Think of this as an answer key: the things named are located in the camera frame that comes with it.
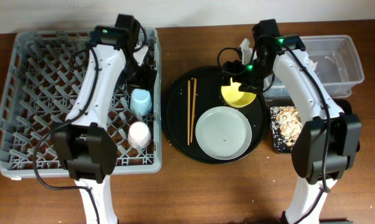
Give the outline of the blue plastic cup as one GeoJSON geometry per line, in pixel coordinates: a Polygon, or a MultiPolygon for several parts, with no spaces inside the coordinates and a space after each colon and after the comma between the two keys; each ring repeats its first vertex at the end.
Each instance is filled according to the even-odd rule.
{"type": "Polygon", "coordinates": [[[130,109],[134,114],[146,116],[152,109],[151,95],[148,90],[135,88],[131,93],[130,109]]]}

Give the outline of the yellow bowl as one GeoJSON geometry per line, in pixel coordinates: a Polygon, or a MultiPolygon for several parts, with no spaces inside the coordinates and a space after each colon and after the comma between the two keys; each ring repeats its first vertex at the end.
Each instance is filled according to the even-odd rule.
{"type": "Polygon", "coordinates": [[[221,96],[225,103],[233,108],[243,108],[251,104],[256,99],[256,94],[240,91],[241,83],[233,82],[230,85],[221,86],[221,96]]]}

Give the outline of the pink plastic cup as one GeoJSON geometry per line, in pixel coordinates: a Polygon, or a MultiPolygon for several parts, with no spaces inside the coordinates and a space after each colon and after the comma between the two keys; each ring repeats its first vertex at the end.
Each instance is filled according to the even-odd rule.
{"type": "Polygon", "coordinates": [[[144,149],[149,146],[150,142],[151,132],[146,123],[136,121],[130,125],[128,130],[128,143],[131,147],[144,149]]]}

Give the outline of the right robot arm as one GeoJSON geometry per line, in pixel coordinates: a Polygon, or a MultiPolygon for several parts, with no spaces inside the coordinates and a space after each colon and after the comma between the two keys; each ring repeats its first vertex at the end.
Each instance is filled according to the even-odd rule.
{"type": "Polygon", "coordinates": [[[271,75],[285,85],[303,127],[292,149],[297,184],[281,222],[319,223],[331,188],[354,164],[360,119],[345,113],[327,93],[298,35],[281,35],[275,19],[260,21],[252,34],[249,53],[239,47],[238,60],[218,64],[222,84],[237,82],[241,91],[257,95],[264,93],[263,81],[271,75]]]}

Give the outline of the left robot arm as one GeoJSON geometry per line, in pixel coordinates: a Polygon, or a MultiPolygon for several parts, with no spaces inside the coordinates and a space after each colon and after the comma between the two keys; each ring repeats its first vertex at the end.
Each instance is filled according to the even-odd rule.
{"type": "Polygon", "coordinates": [[[118,147],[107,132],[113,92],[119,86],[147,90],[159,84],[159,72],[148,65],[149,43],[138,46],[145,28],[132,15],[118,15],[114,26],[96,26],[86,44],[87,71],[76,102],[63,123],[55,123],[33,149],[36,155],[49,138],[60,165],[75,181],[87,223],[118,223],[110,189],[118,147]]]}

